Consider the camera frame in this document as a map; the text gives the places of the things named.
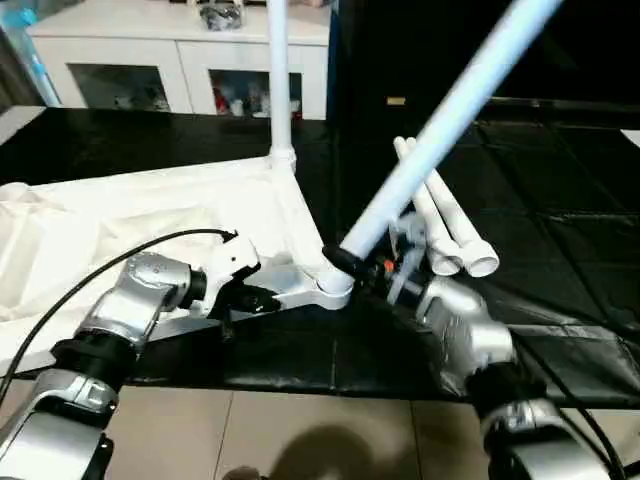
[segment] black cable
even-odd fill
[[[146,250],[149,247],[153,247],[154,245],[157,245],[157,244],[162,243],[162,242],[166,242],[167,240],[171,240],[173,238],[184,237],[184,236],[187,236],[187,235],[197,235],[197,234],[203,234],[203,233],[213,234],[213,235],[220,235],[222,237],[223,241],[225,241],[225,242],[231,240],[232,238],[234,238],[236,236],[235,233],[225,232],[224,230],[219,230],[217,228],[196,228],[196,229],[192,229],[192,230],[182,230],[182,231],[179,231],[179,232],[174,232],[174,233],[169,233],[167,235],[162,235],[161,237],[155,238],[153,240],[149,240],[148,242],[145,242],[142,245],[139,245],[139,246],[137,246],[135,248],[132,248],[131,250],[128,250],[128,251],[124,252],[122,255],[119,255],[116,258],[114,258],[112,260],[109,260],[107,263],[102,265],[100,268],[94,270],[89,275],[87,275],[82,280],[80,280],[76,285],[74,285],[67,293],[65,293],[62,296],[62,298],[60,298],[60,300],[58,300],[42,316],[42,318],[40,318],[40,320],[38,320],[38,323],[35,324],[35,326],[31,329],[31,331],[29,332],[27,337],[22,342],[22,345],[20,345],[20,348],[18,349],[18,351],[16,352],[15,356],[11,360],[11,364],[9,364],[9,368],[7,368],[7,371],[6,371],[5,375],[4,375],[4,378],[2,379],[2,384],[0,384],[0,408],[2,408],[2,403],[4,402],[4,400],[5,400],[6,396],[7,396],[7,393],[9,392],[9,386],[11,385],[11,381],[13,380],[13,377],[15,376],[16,371],[18,370],[18,366],[20,365],[20,361],[22,360],[22,357],[24,357],[24,354],[26,353],[27,349],[29,348],[29,345],[31,345],[31,342],[33,341],[35,336],[38,334],[38,332],[40,332],[40,330],[42,330],[42,327],[44,327],[44,325],[49,321],[49,319],[51,317],[53,317],[53,315],[55,315],[55,313],[58,310],[60,310],[60,308],[66,302],[68,302],[69,299],[71,299],[71,297],[73,297],[76,293],[78,293],[80,290],[82,290],[94,278],[96,278],[97,276],[103,274],[104,272],[109,270],[114,265],[117,265],[118,263],[122,262],[123,260],[126,260],[127,258],[132,257],[133,255],[136,255],[137,253],[140,253],[140,252],[142,252],[143,250]]]
[[[614,480],[625,480],[627,478],[625,469],[620,461],[620,457],[616,452],[616,449],[609,441],[609,438],[604,433],[598,422],[591,416],[591,414],[584,407],[583,403],[573,394],[569,387],[562,381],[562,379],[553,371],[553,369],[545,362],[540,355],[533,349],[520,335],[515,332],[511,332],[513,340],[518,344],[518,346],[524,350],[537,364],[538,366],[547,374],[547,376],[551,379],[553,383],[556,384],[558,389],[562,392],[562,394],[569,400],[572,406],[582,415],[582,418],[587,422],[593,433],[596,434],[600,443],[604,447],[607,455],[609,457],[609,461],[606,464],[609,466],[609,474],[611,478]]]
[[[628,478],[636,477],[640,475],[640,460],[637,462],[630,463],[629,465],[625,465],[624,473]]]

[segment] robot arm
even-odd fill
[[[511,334],[477,292],[416,271],[410,252],[386,272],[387,300],[429,332],[442,383],[468,396],[481,422],[492,480],[608,480],[607,467],[573,435],[544,383],[519,363]]]
[[[160,314],[205,297],[220,311],[228,297],[220,293],[243,287],[260,268],[242,237],[218,246],[215,259],[217,270],[208,275],[154,253],[126,262],[74,337],[53,347],[55,364],[0,430],[0,478],[103,478],[113,451],[103,431]]]

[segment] black tablecloth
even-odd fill
[[[326,242],[339,241],[393,168],[393,146],[349,142],[314,121],[296,124],[293,138],[314,220]],[[268,147],[266,121],[47,110],[0,147],[0,183],[225,161]],[[640,148],[610,128],[480,121],[440,171],[500,255],[490,277],[463,279],[494,317],[590,406],[640,406]],[[338,312],[309,306],[239,322],[233,342],[218,329],[154,342],[131,381],[452,398],[430,365],[424,339],[359,294]]]

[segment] beige floor tile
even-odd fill
[[[565,410],[582,429],[595,439],[586,422],[573,409]],[[623,463],[640,460],[640,411],[634,410],[591,410],[604,433],[615,447]]]
[[[409,402],[236,392],[216,473],[271,480],[418,477]]]
[[[2,409],[0,409],[0,426],[4,424],[4,422],[13,414],[15,409],[18,408],[22,401],[27,397],[32,386],[33,382],[28,380],[13,380],[11,382],[7,398],[2,404]]]
[[[488,460],[469,405],[413,402],[423,480],[485,480]]]
[[[109,480],[213,478],[231,392],[125,387],[107,434]]]

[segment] white pvc pipe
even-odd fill
[[[409,148],[415,145],[415,139],[407,139]],[[471,220],[464,212],[456,197],[437,170],[427,178],[427,190],[431,199],[444,218],[453,239],[460,246],[460,255],[472,277],[486,277],[498,269],[500,259],[490,243],[480,237]]]
[[[271,107],[271,151],[275,161],[295,162],[291,146],[291,104],[289,99],[289,60],[287,57],[288,0],[269,0],[269,101]]]
[[[396,137],[393,140],[393,146],[396,149],[398,160],[406,161],[409,152],[415,147],[415,139],[414,145],[411,145],[408,140]],[[413,195],[413,206],[425,222],[427,257],[433,273],[443,276],[458,273],[460,265],[462,265],[460,247],[451,239],[426,185],[421,184]]]
[[[369,255],[389,222],[398,217],[423,179],[449,153],[561,3],[511,3],[420,132],[407,161],[394,168],[342,241],[343,249],[360,258]],[[328,293],[340,293],[351,288],[353,278],[333,269],[320,275],[318,285]]]

